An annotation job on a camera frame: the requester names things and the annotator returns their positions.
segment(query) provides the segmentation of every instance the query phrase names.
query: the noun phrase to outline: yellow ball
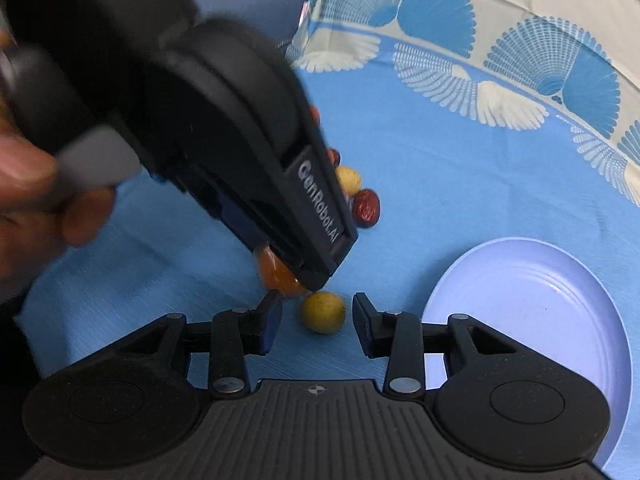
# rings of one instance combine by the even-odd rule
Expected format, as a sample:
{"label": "yellow ball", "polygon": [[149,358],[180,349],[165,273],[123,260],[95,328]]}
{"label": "yellow ball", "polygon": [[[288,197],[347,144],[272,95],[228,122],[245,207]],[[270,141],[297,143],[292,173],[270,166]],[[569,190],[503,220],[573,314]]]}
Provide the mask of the yellow ball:
{"label": "yellow ball", "polygon": [[347,195],[353,196],[362,189],[362,177],[356,170],[347,166],[338,166],[335,168],[335,175]]}
{"label": "yellow ball", "polygon": [[300,306],[300,318],[309,330],[321,334],[333,334],[344,325],[346,308],[344,300],[332,292],[316,292]]}

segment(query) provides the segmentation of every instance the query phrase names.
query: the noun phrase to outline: silver screw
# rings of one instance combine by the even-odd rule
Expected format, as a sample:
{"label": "silver screw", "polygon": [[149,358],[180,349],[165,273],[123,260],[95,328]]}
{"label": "silver screw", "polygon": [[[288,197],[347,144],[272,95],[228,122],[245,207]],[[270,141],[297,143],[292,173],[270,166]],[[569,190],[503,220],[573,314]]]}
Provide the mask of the silver screw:
{"label": "silver screw", "polygon": [[420,389],[420,381],[411,377],[397,377],[389,383],[389,387],[398,394],[414,394]]}
{"label": "silver screw", "polygon": [[236,394],[244,388],[244,381],[237,377],[220,377],[213,383],[213,389],[221,394]]}

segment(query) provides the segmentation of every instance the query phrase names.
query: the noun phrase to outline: purple plate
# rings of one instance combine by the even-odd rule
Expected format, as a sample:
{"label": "purple plate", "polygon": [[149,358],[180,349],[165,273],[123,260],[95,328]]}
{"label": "purple plate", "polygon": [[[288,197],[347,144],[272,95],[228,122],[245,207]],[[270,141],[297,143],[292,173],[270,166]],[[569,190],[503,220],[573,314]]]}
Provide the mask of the purple plate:
{"label": "purple plate", "polygon": [[[479,245],[449,267],[422,314],[446,322],[465,312],[588,378],[604,393],[611,425],[596,456],[604,467],[625,425],[631,397],[628,339],[613,300],[573,256],[530,238]],[[442,356],[425,358],[427,384],[446,379]]]}

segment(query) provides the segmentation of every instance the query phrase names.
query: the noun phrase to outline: black device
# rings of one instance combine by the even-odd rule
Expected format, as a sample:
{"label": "black device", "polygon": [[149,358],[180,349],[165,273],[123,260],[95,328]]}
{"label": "black device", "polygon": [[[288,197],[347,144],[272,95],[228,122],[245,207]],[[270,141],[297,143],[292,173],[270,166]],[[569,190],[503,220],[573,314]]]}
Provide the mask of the black device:
{"label": "black device", "polygon": [[[6,0],[6,13],[20,47],[0,56],[3,95],[23,133],[66,161],[47,206],[126,175],[137,158],[121,136],[249,249],[268,243],[307,288],[325,284],[356,231],[271,41],[234,20],[199,22],[190,0]],[[109,173],[118,156],[126,164]],[[168,314],[47,378],[24,405],[43,453],[24,479],[606,478],[590,464],[609,426],[596,386],[463,314],[421,324],[357,294],[364,353],[389,357],[382,389],[262,380],[252,391],[244,356],[269,351],[281,313],[272,291],[211,322]],[[186,380],[192,352],[209,352],[207,390]],[[426,390],[425,352],[445,356],[438,390]]]}
{"label": "black device", "polygon": [[[41,382],[24,404],[43,458],[23,480],[605,479],[590,460],[609,407],[585,378],[465,314],[446,325],[377,312],[353,298],[373,380],[262,380],[282,316],[270,291],[255,310],[189,324],[167,314]],[[209,352],[208,389],[186,379]],[[425,386],[424,353],[448,380]]]}

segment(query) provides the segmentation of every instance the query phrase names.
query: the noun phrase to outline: black robotic gripper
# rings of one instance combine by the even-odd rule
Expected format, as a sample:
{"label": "black robotic gripper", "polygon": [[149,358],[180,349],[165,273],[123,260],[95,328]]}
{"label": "black robotic gripper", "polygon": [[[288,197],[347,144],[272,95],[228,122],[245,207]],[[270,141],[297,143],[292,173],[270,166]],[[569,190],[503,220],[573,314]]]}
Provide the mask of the black robotic gripper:
{"label": "black robotic gripper", "polygon": [[[189,324],[167,314],[41,382],[23,420],[43,453],[26,480],[603,479],[590,461],[609,407],[585,378],[467,316],[424,324],[353,298],[373,380],[261,380],[282,318],[270,291],[255,310]],[[209,353],[208,389],[191,386]],[[424,354],[448,380],[425,386]]]}

